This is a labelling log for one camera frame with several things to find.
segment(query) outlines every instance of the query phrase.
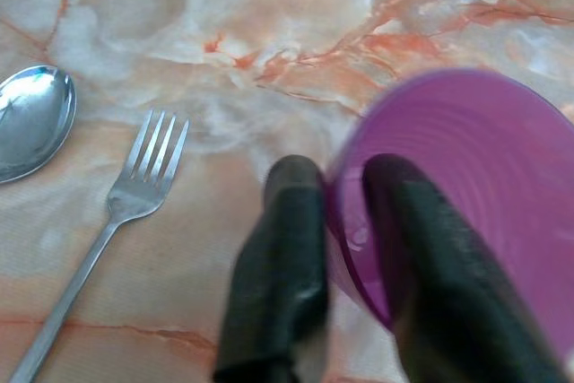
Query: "spoon bowl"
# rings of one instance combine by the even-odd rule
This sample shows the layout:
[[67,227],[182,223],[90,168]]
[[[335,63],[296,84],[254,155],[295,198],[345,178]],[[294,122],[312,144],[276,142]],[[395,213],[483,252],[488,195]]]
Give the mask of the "spoon bowl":
[[75,108],[72,78],[57,67],[29,67],[1,83],[0,183],[48,163],[70,132]]

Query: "fork tines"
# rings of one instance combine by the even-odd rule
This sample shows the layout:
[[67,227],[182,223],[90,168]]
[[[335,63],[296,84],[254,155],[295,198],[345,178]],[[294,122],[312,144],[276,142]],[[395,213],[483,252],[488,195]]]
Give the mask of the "fork tines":
[[165,111],[148,113],[127,156],[122,175],[161,187],[170,186],[186,141],[189,120],[186,118],[174,143],[172,136],[179,122],[175,115],[169,123],[164,122],[165,117]]

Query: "spoon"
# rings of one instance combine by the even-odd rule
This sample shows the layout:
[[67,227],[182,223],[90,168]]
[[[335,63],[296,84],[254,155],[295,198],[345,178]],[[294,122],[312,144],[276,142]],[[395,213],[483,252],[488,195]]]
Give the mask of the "spoon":
[[74,122],[70,75],[54,66],[21,70],[0,84],[0,183],[44,166]]

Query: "fork handle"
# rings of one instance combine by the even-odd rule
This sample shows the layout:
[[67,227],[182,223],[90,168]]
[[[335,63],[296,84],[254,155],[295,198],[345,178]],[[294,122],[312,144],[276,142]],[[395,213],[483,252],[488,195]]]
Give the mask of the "fork handle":
[[85,285],[91,270],[96,266],[98,259],[119,225],[120,223],[110,219],[98,238],[94,240],[82,264],[65,288],[60,300],[50,312],[38,335],[36,335],[36,339],[20,360],[18,368],[10,377],[9,383],[31,383],[34,380],[42,363],[48,357],[52,344],[56,341],[57,334],[74,305],[78,293]]

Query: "marble pattern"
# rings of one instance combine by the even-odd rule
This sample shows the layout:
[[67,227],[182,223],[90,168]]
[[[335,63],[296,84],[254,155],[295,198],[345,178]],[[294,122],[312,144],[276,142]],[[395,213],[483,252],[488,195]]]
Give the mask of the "marble pattern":
[[[194,120],[168,202],[113,240],[39,381],[209,381],[230,264],[282,155],[326,167],[388,85],[498,70],[574,119],[574,0],[0,0],[0,73],[79,93],[49,165],[0,193],[0,381],[106,217],[149,107]],[[325,382],[403,382],[391,337],[335,290]]]

